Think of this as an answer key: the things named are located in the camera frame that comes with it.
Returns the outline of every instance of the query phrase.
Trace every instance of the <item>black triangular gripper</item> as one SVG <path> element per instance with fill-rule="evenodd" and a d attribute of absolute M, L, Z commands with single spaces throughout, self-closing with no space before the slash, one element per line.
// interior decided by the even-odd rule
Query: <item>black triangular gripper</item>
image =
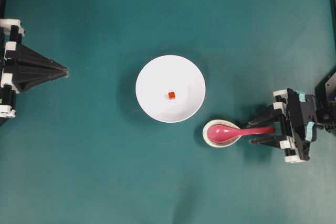
<path fill-rule="evenodd" d="M 68 71 L 68 69 L 61 64 L 40 55 L 22 44 L 16 44 L 15 51 L 7 51 L 6 58 L 14 60 L 19 65 L 30 65 Z"/>
<path fill-rule="evenodd" d="M 260 137 L 254 138 L 250 140 L 250 144 L 262 144 L 267 145 L 275 148 L 280 148 L 280 141 L 286 139 L 286 136 L 267 136 L 267 137 Z"/>
<path fill-rule="evenodd" d="M 4 73 L 12 73 L 12 83 L 19 92 L 24 92 L 43 82 L 68 75 L 68 69 L 37 52 L 16 44 L 16 50 L 6 52 Z"/>

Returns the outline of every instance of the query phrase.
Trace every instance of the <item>robotic arm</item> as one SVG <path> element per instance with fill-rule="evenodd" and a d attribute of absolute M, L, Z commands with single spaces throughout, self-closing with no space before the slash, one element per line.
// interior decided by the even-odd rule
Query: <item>robotic arm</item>
<path fill-rule="evenodd" d="M 0 126 L 16 116 L 16 95 L 46 81 L 66 77 L 68 69 L 22 45 L 18 19 L 0 19 Z"/>
<path fill-rule="evenodd" d="M 250 143 L 283 149 L 287 163 L 308 161 L 317 128 L 329 133 L 336 129 L 336 73 L 316 87 L 316 97 L 293 89 L 275 91 L 273 96 L 276 102 L 248 127 L 279 122 L 281 135 L 252 139 Z"/>

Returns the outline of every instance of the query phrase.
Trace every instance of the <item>white bowl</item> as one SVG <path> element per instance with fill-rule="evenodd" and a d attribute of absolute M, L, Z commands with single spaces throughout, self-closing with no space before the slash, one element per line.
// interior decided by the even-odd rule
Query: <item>white bowl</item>
<path fill-rule="evenodd" d="M 177 123 L 199 110 L 205 98 L 205 81 L 190 60 L 165 55 L 143 67 L 135 92 L 140 107 L 150 117 L 160 122 Z M 170 92 L 175 93 L 175 99 L 169 99 Z"/>

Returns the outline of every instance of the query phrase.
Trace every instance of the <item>spoon handle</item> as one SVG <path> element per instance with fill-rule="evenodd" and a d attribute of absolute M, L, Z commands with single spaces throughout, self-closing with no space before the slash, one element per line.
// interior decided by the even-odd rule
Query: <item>spoon handle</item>
<path fill-rule="evenodd" d="M 272 134 L 275 132 L 275 128 L 273 126 L 260 127 L 260 128 L 250 128 L 250 129 L 242 129 L 240 130 L 241 136 L 247 135 L 256 135 L 256 134 Z"/>

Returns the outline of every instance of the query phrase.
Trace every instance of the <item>pink spoon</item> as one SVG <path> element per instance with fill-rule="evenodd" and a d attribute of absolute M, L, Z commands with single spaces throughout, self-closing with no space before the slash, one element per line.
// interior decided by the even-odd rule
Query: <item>pink spoon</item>
<path fill-rule="evenodd" d="M 273 126 L 251 128 L 251 129 L 235 129 L 225 125 L 214 125 L 207 131 L 208 138 L 215 143 L 222 143 L 238 136 L 247 136 L 255 134 L 272 134 L 275 132 Z"/>

